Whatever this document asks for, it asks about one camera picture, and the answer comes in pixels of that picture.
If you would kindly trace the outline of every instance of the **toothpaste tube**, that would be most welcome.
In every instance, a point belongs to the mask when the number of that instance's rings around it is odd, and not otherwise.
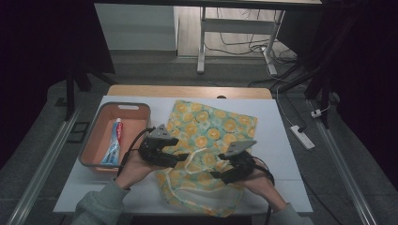
[[[117,118],[112,126],[111,142],[109,144],[108,151],[106,151],[105,157],[100,164],[104,165],[118,165],[119,164],[119,151],[120,151],[120,140],[122,136],[122,127],[120,118]]]

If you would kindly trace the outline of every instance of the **white table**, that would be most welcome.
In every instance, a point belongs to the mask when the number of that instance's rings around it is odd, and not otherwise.
[[[296,211],[313,212],[274,100],[105,96],[101,104],[108,101],[146,103],[151,109],[151,124],[156,127],[167,123],[176,99],[196,101],[222,110],[256,116],[258,124],[254,139],[257,140],[257,144],[252,148],[252,154],[267,163],[275,177],[276,188],[287,202],[292,203]],[[77,202],[85,193],[101,190],[112,177],[112,174],[92,172],[76,160],[54,211],[74,212]],[[134,215],[198,215],[190,209],[167,204],[161,196],[154,173],[131,188],[131,192],[124,199],[124,204],[125,212]],[[245,190],[234,215],[265,214],[267,208],[265,200]]]

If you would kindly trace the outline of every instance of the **tray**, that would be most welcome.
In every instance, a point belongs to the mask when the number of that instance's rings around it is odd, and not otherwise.
[[[123,123],[119,164],[134,138],[150,126],[150,108],[144,103],[107,102],[100,106],[79,155],[80,162],[96,172],[116,172],[115,165],[100,164],[109,148],[112,126],[117,118]],[[143,135],[134,148],[138,148]]]

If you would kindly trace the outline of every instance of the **wire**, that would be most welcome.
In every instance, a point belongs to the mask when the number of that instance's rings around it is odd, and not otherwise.
[[[298,109],[293,105],[293,102],[290,100],[288,96],[286,96],[287,100],[289,101],[290,105],[293,107],[295,110],[296,114],[298,115],[298,118],[301,120],[303,127],[301,127],[302,130],[304,130],[307,127],[307,123],[305,123],[305,120],[301,117],[301,114],[299,113]]]
[[[259,161],[261,161],[261,162],[264,164],[265,168],[262,167],[262,166],[259,166],[259,165],[257,165],[257,164],[253,164],[253,166],[254,166],[255,169],[257,169],[257,170],[259,170],[259,171],[261,171],[261,172],[264,172],[264,173],[267,175],[267,178],[271,181],[272,185],[275,186],[275,179],[274,179],[274,176],[273,176],[272,173],[269,171],[269,168],[268,168],[267,164],[263,161],[263,159],[261,159],[261,158],[259,158],[259,157],[253,157],[253,156],[252,156],[252,158],[256,158],[256,159],[258,159]],[[268,224],[269,224],[269,220],[270,220],[270,218],[271,218],[271,213],[272,213],[272,208],[271,208],[270,205],[268,205],[266,221],[265,221],[265,223],[264,223],[265,225],[268,225]]]
[[[282,58],[282,57],[281,57],[282,53],[286,53],[286,52],[289,52],[289,51],[292,51],[292,50],[291,50],[291,49],[287,49],[287,50],[283,50],[283,51],[279,52],[278,57]]]
[[[323,110],[321,112],[324,112],[324,111],[328,110],[329,108],[330,108],[330,102],[329,102],[329,106],[325,110]]]
[[[290,69],[288,69],[283,75],[281,75],[281,77],[283,77],[283,79],[272,77],[272,75],[270,75],[270,73],[269,73],[268,70],[267,70],[267,72],[268,72],[268,76],[269,76],[269,77],[271,77],[271,78],[273,78],[273,79],[275,79],[275,80],[277,80],[277,81],[290,83],[291,81],[286,80],[285,78],[288,77],[288,76],[290,76],[290,75],[292,74],[292,72],[295,71],[298,67],[299,67],[299,64],[293,65],[293,66],[292,66]],[[303,71],[298,75],[298,77],[301,76],[301,75],[304,73],[304,71],[305,71],[305,70],[303,70]],[[269,88],[269,90],[271,91],[272,88],[273,88],[277,83],[278,83],[278,82],[274,83],[274,84]],[[306,88],[306,86],[304,86],[304,85],[302,85],[302,84],[298,84],[298,86],[301,86],[301,87]]]
[[[117,176],[119,176],[120,173],[122,173],[123,168],[126,165],[127,160],[129,159],[130,153],[133,150],[132,148],[137,143],[138,139],[140,139],[141,136],[143,136],[146,132],[152,132],[154,129],[155,129],[155,127],[145,128],[135,137],[134,141],[132,141],[132,143],[129,147],[129,150],[123,156],[122,162],[120,163],[119,169],[117,170]]]
[[[289,75],[289,73],[291,73],[291,72],[293,72],[293,70],[295,70],[296,69],[296,67],[298,67],[299,65],[297,65],[297,64],[295,64],[295,65],[293,65],[290,69],[288,69],[284,74],[282,74],[281,75],[281,77],[285,77],[285,76],[288,76]],[[264,80],[260,80],[260,81],[254,81],[254,82],[250,82],[249,84],[248,84],[248,87],[251,87],[253,84],[255,84],[255,83],[266,83],[266,82],[270,82],[270,81],[274,81],[275,80],[275,77],[272,77],[272,76],[269,76],[271,79],[264,79]]]
[[[264,53],[265,50],[261,50],[261,48],[263,48],[263,47],[265,47],[265,49],[266,49],[267,48],[267,43],[264,43],[262,45],[253,45],[253,46],[250,47],[250,49],[254,53]]]
[[[281,64],[281,65],[283,65],[283,64],[289,64],[289,63],[296,63],[296,62],[298,61],[297,58],[288,57],[287,60],[286,60],[285,58],[282,58],[282,57],[281,57],[281,54],[282,54],[282,53],[285,53],[285,52],[287,52],[287,51],[290,51],[290,49],[284,50],[284,51],[282,51],[282,52],[279,53],[279,56],[276,56],[276,55],[275,55],[275,52],[273,51],[273,49],[271,49],[271,54],[272,54],[271,58],[272,58],[273,60],[275,60],[275,62],[277,62],[278,64]]]
[[[257,21],[258,21],[258,19],[259,19],[259,17],[260,17],[260,11],[261,11],[261,9],[258,9]],[[222,10],[221,10],[220,8],[217,7],[216,12],[217,12],[217,18],[222,18]],[[250,14],[252,13],[252,10],[251,10],[251,9],[247,9],[246,11],[243,12],[242,15],[247,14],[247,13],[249,13],[249,16],[248,16],[247,18],[245,18],[245,20],[247,20],[247,19],[250,17]],[[222,33],[220,33],[220,38],[221,38],[222,43],[223,43],[224,45],[242,45],[242,44],[249,44],[249,49],[251,48],[252,43],[265,42],[265,41],[268,41],[268,40],[269,40],[269,39],[264,39],[264,40],[255,40],[255,41],[253,41],[253,37],[254,37],[254,34],[252,34],[252,38],[251,38],[250,41],[235,42],[235,43],[226,43],[226,42],[224,41],[223,37],[222,37]]]
[[[214,82],[207,82],[207,83],[212,84],[212,85],[214,85],[214,86],[219,86],[219,87],[221,87],[221,85],[216,84],[216,83],[214,83]]]
[[[328,211],[328,213],[336,220],[336,222],[340,225],[344,225],[332,212],[331,210],[319,199],[318,195],[316,195],[315,191],[313,188],[308,184],[307,180],[304,178],[302,174],[300,174],[302,181],[304,184],[307,186],[307,188],[313,193],[314,197],[319,201],[320,204]]]
[[[276,89],[276,102],[278,103],[279,108],[281,109],[281,112],[282,112],[284,118],[287,120],[287,122],[289,122],[289,124],[290,124],[291,126],[294,126],[294,124],[287,118],[287,116],[286,116],[286,114],[284,113],[284,110],[283,110],[283,108],[282,108],[282,106],[281,106],[281,103],[279,102],[279,94],[278,94],[279,88],[280,88],[280,86],[278,86],[278,88]]]
[[[229,53],[229,54],[234,54],[234,55],[242,55],[242,54],[248,54],[248,53],[252,53],[253,51],[248,51],[248,52],[228,52],[228,51],[224,51],[224,50],[220,50],[220,49],[210,49],[206,44],[205,47],[210,50],[210,51],[216,51],[216,52],[221,52],[221,53]]]
[[[59,225],[62,225],[63,223],[64,223],[64,220],[65,220],[65,218],[67,217],[67,215],[64,215],[62,218],[61,218],[61,221],[59,221]]]

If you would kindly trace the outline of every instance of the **power strip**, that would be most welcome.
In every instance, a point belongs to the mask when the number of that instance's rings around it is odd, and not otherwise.
[[[305,135],[304,132],[299,132],[299,126],[292,126],[290,130],[307,150],[313,149],[315,147],[313,142],[311,142],[311,140],[307,137],[307,135]]]

